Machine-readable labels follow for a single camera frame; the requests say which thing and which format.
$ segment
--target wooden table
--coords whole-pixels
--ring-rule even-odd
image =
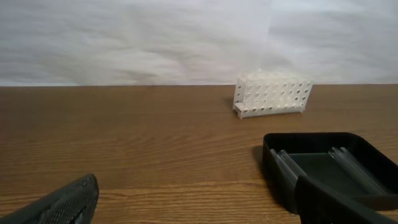
[[[248,119],[232,111],[233,94],[0,88],[0,215],[91,172],[93,223],[300,223],[261,174],[265,134],[347,131],[398,163],[398,85],[315,85],[304,113]]]

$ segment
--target perforated rack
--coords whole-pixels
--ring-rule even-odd
[[[292,77],[269,77],[266,73],[240,75],[233,109],[240,118],[267,114],[303,112],[312,81]]]

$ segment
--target black plastic container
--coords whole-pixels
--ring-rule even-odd
[[[332,147],[345,147],[367,168],[388,194],[371,195],[363,190],[328,154]],[[363,138],[351,133],[272,133],[264,136],[262,160],[274,180],[288,211],[297,214],[292,190],[271,149],[285,149],[311,178],[375,210],[398,209],[398,166]]]

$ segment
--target white fabric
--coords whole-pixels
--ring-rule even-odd
[[[0,85],[398,83],[398,1],[3,0]]]

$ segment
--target wood grain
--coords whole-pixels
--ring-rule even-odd
[[[300,223],[259,168],[262,137],[274,132],[347,131],[398,163],[398,85],[315,85],[303,114],[243,120],[233,93],[0,88],[0,215],[91,172],[93,223]]]

